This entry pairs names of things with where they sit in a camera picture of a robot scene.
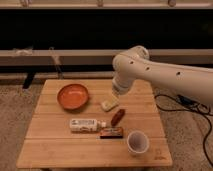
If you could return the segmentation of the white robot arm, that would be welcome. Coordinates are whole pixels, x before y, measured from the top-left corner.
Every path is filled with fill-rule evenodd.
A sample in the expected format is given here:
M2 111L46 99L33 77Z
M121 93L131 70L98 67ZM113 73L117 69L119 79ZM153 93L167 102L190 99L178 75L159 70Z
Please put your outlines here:
M112 90L118 95L126 94L136 79L142 79L213 107L213 69L153 62L143 46L117 54L113 68Z

